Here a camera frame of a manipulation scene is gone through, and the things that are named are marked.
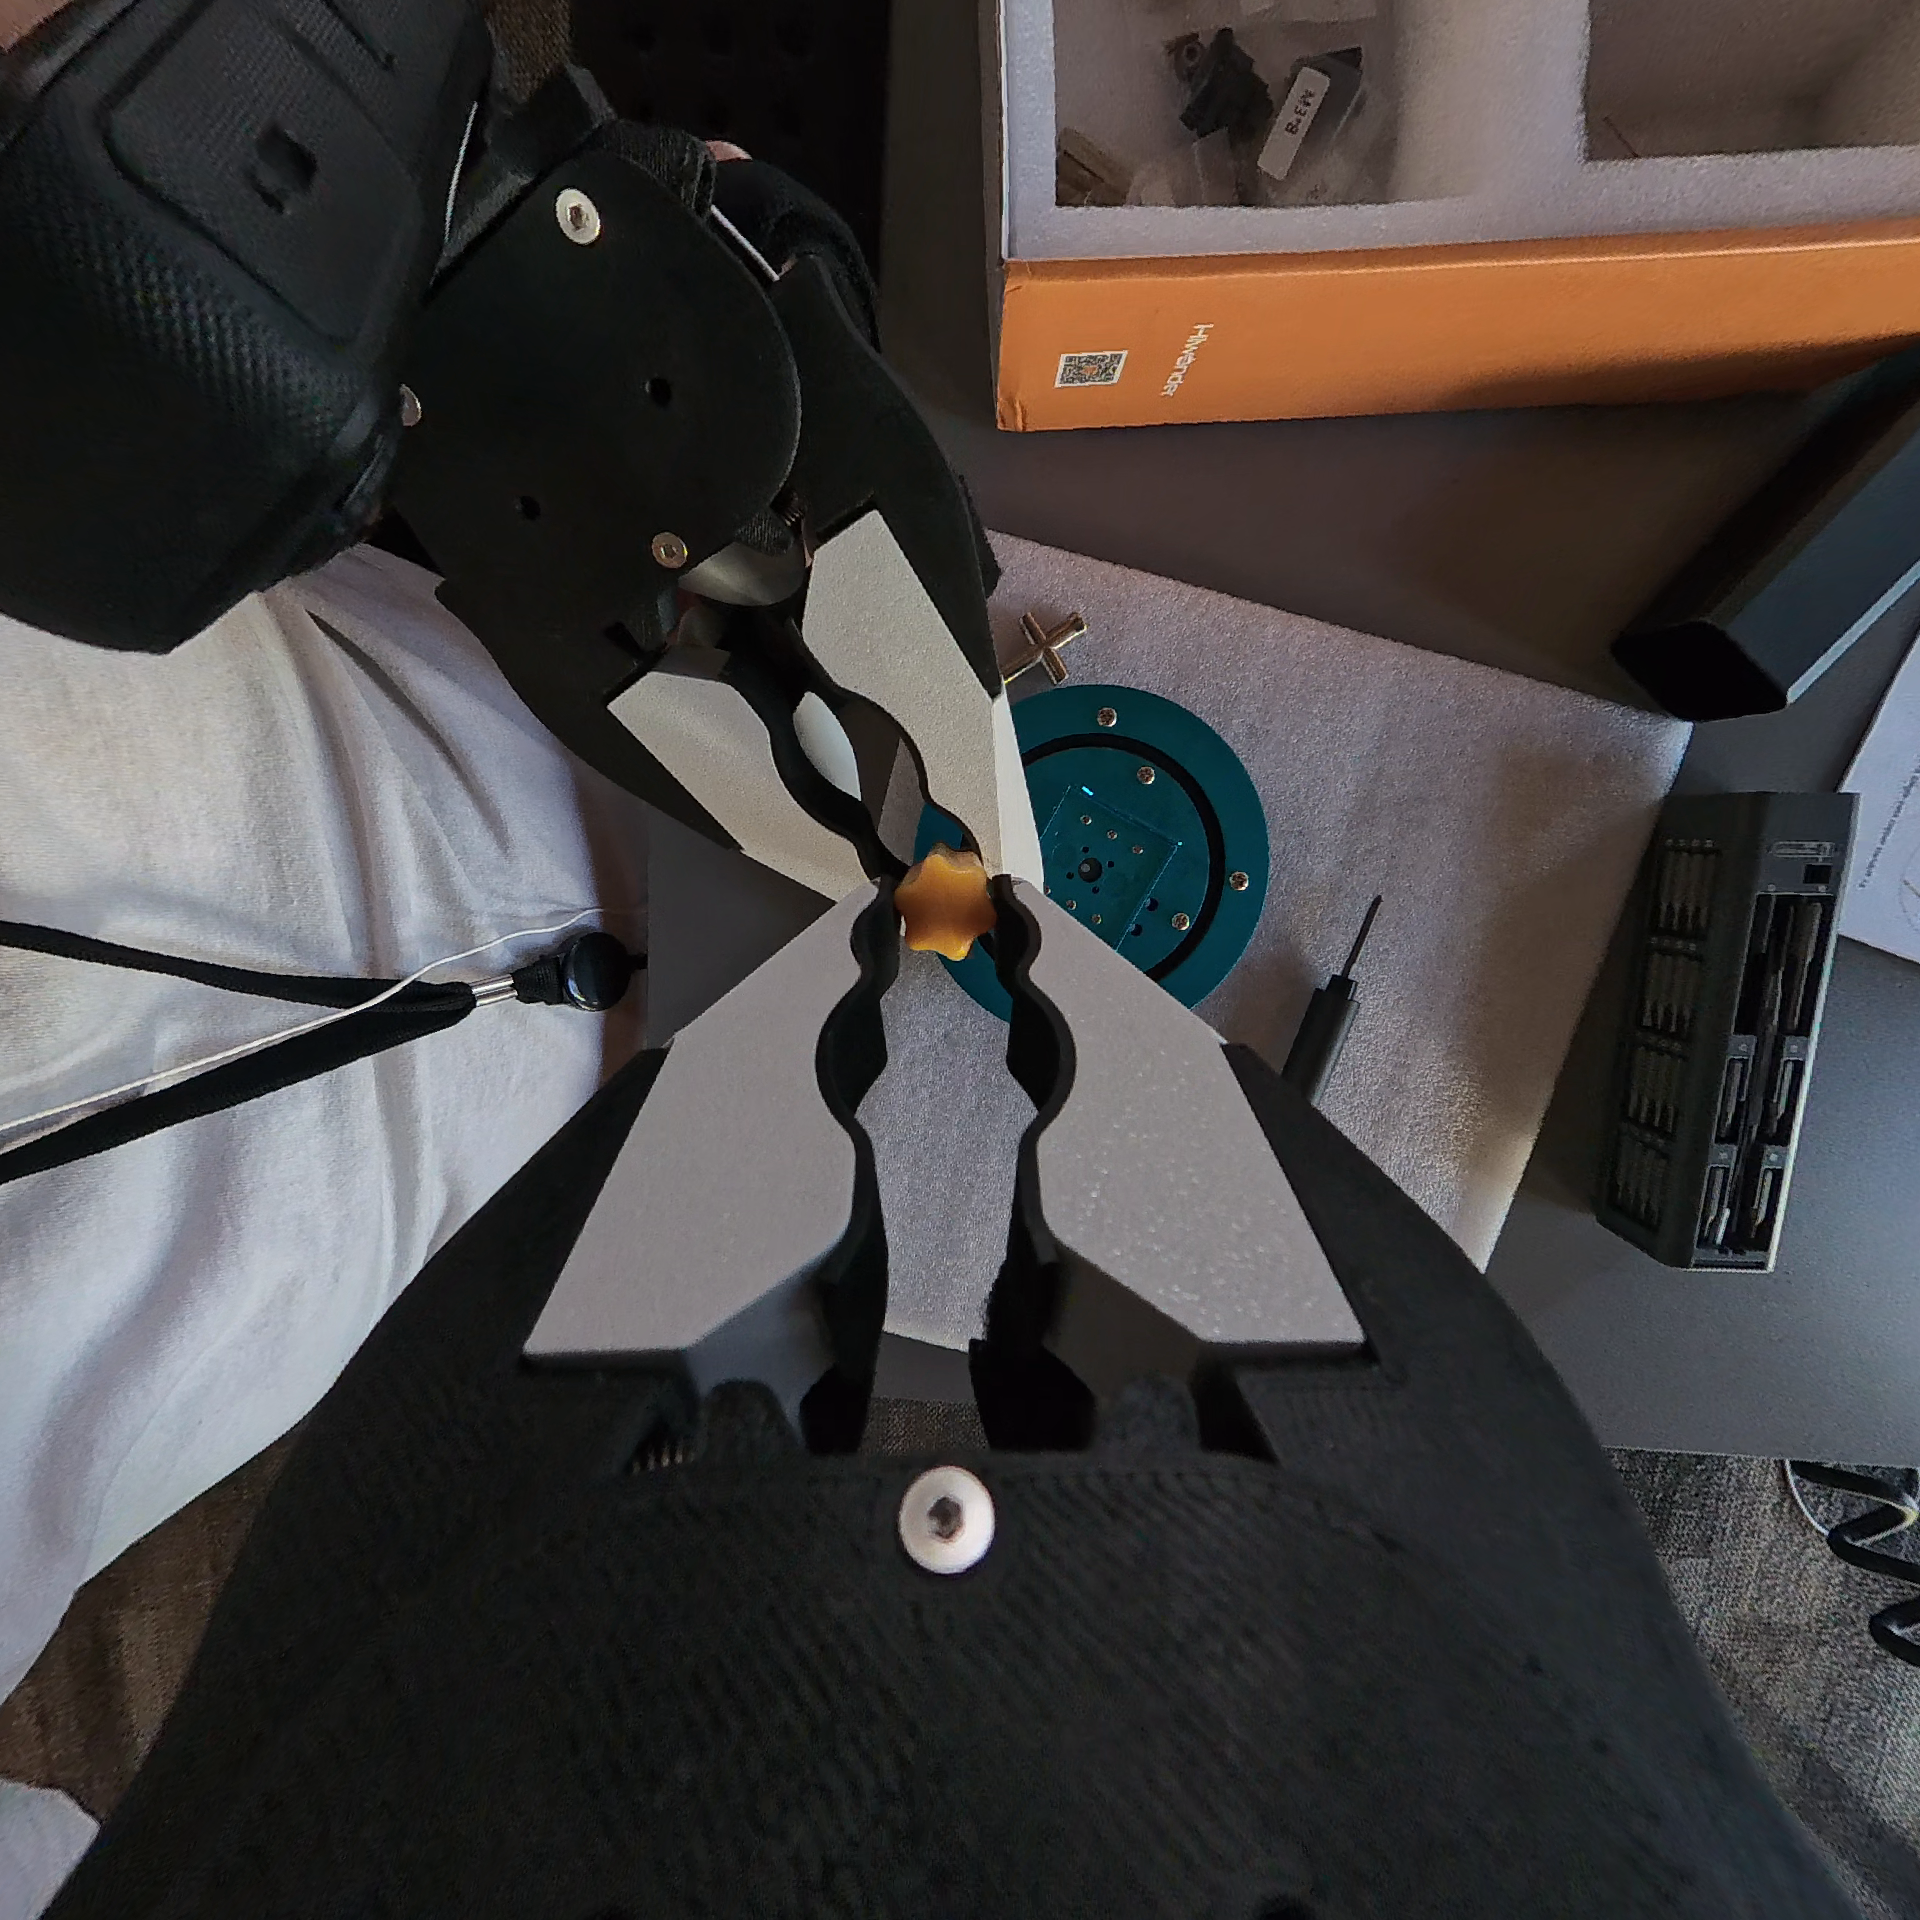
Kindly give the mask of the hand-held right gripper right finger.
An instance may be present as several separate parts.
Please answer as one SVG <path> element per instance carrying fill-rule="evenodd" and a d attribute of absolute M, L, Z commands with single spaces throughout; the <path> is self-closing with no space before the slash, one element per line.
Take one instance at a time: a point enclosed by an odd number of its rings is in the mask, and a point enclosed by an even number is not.
<path fill-rule="evenodd" d="M 985 1444 L 1092 1450 L 1150 1402 L 1150 1444 L 1268 1456 L 1244 1365 L 1369 1339 L 1228 1047 L 1027 879 L 998 879 L 998 979 L 1035 1115 L 971 1340 Z"/>

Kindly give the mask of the clear bag of small parts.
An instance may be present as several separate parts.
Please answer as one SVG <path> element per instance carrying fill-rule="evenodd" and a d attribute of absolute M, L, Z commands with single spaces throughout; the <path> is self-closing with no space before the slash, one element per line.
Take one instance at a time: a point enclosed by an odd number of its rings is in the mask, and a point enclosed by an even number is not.
<path fill-rule="evenodd" d="M 1379 6 L 1197 6 L 1054 41 L 1059 209 L 1355 209 L 1389 161 Z"/>

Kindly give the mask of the blue round metal turntable base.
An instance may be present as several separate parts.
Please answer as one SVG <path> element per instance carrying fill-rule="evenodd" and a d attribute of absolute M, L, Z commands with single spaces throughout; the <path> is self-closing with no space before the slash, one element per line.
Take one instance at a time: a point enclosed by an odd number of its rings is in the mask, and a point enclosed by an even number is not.
<path fill-rule="evenodd" d="M 1019 702 L 1040 832 L 1040 891 L 1203 1005 L 1268 901 L 1268 815 L 1244 760 L 1177 702 L 1122 681 L 1054 681 Z"/>

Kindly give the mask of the cardboard box with white flaps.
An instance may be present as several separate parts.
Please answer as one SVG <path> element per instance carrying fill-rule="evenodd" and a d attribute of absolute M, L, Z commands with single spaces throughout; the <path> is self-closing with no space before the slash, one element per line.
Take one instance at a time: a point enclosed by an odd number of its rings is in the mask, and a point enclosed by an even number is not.
<path fill-rule="evenodd" d="M 1059 24 L 1143 11 L 1197 6 L 985 6 L 1013 431 L 1703 399 L 1917 343 L 1917 6 L 1403 0 L 1369 199 L 1059 209 Z"/>

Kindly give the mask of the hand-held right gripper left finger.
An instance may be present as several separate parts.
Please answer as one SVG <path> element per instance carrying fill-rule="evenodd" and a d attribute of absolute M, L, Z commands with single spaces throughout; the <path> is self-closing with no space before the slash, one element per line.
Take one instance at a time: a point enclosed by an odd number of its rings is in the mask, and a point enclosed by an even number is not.
<path fill-rule="evenodd" d="M 529 1339 L 546 1365 L 758 1383 L 814 1456 L 865 1429 L 886 1216 L 859 1100 L 886 1068 L 898 891 L 859 882 L 661 1057 Z"/>

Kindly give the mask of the white foam sheet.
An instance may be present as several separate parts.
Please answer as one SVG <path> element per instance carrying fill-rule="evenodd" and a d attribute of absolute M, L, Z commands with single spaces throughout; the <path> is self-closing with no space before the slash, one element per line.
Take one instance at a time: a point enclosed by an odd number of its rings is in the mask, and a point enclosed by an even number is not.
<path fill-rule="evenodd" d="M 1280 1068 L 1379 898 L 1325 1115 L 1487 1266 L 1690 729 L 1035 537 L 992 546 L 998 649 L 1019 618 L 1087 618 L 1076 681 L 1174 699 L 1261 790 L 1261 930 L 1197 1005 L 1224 1039 Z M 666 815 L 646 815 L 646 891 L 646 1047 L 820 915 Z M 886 1328 L 966 1348 L 1027 1100 L 1002 1022 L 926 956 L 898 967 L 886 1047 L 859 1111 L 898 1245 Z"/>

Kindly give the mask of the yellow handled screwdriver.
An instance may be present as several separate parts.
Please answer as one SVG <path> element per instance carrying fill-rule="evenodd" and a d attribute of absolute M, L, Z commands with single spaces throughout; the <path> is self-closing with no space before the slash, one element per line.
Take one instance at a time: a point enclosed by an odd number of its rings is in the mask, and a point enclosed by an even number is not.
<path fill-rule="evenodd" d="M 913 956 L 966 957 L 998 930 L 998 891 L 980 853 L 934 843 L 898 879 L 898 930 Z"/>

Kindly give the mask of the dark bit case sleeve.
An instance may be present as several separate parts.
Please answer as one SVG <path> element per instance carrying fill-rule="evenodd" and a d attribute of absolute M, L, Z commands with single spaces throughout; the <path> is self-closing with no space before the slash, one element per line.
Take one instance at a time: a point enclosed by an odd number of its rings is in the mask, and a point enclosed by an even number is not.
<path fill-rule="evenodd" d="M 1614 659 L 1683 722 L 1790 712 L 1920 574 L 1920 354 L 1881 355 L 1624 623 Z"/>

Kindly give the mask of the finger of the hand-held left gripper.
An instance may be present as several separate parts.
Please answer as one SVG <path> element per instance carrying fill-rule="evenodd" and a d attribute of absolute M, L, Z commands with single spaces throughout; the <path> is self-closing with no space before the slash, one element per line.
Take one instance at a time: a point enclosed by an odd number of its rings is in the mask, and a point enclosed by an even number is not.
<path fill-rule="evenodd" d="M 898 879 L 898 853 L 859 799 L 843 699 L 803 665 L 790 629 L 726 629 L 718 649 L 680 640 L 607 713 L 768 874 L 814 898 Z"/>
<path fill-rule="evenodd" d="M 1040 879 L 1002 671 L 992 659 L 980 681 L 876 506 L 814 546 L 803 650 L 903 729 L 926 804 L 971 832 L 985 874 Z"/>

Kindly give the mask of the black screwdriver bit case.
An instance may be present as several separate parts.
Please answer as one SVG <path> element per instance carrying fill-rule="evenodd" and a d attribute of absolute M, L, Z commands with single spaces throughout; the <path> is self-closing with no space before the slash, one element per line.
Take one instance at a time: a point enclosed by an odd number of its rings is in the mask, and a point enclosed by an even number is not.
<path fill-rule="evenodd" d="M 1853 832 L 1853 790 L 1677 799 L 1652 827 L 1592 1216 L 1665 1266 L 1776 1266 Z"/>

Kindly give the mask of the black electric screwdriver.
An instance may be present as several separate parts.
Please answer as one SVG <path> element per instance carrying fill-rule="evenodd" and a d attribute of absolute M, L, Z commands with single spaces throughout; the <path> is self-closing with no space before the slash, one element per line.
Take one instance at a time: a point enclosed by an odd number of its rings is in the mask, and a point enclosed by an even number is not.
<path fill-rule="evenodd" d="M 1325 1100 L 1331 1094 L 1331 1071 L 1340 1062 L 1340 1039 L 1355 1026 L 1355 957 L 1375 932 L 1375 915 L 1379 915 L 1379 898 L 1363 913 L 1363 930 L 1347 942 L 1347 957 L 1312 994 L 1302 1026 L 1295 1026 L 1295 1047 L 1284 1047 L 1284 1068 L 1280 1077 L 1302 1094 L 1302 1100 Z"/>

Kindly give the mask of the printed instruction sheet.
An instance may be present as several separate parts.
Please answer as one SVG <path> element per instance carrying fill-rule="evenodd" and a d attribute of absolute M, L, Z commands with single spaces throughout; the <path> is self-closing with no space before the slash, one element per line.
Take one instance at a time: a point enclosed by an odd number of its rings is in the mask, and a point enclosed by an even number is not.
<path fill-rule="evenodd" d="M 1920 649 L 1909 649 L 1900 671 L 1890 675 L 1843 790 L 1856 799 L 1856 846 L 1841 898 L 1841 932 L 1920 957 Z"/>

